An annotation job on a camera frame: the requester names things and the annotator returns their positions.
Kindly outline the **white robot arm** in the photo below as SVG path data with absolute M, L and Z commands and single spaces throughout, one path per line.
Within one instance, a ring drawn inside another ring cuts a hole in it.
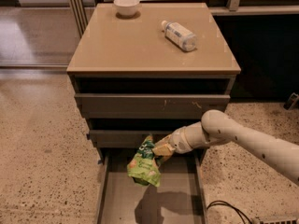
M 294 184 L 299 184 L 298 145 L 247 128 L 219 110 L 208 110 L 199 122 L 176 129 L 155 144 L 153 153 L 172 156 L 229 142 L 235 142 Z

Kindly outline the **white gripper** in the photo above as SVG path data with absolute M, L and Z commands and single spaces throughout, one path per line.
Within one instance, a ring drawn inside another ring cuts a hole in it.
M 184 131 L 184 128 L 179 128 L 170 136 L 158 141 L 152 149 L 153 153 L 156 156 L 172 156 L 175 151 L 179 154 L 190 152 L 191 147 L 186 140 Z

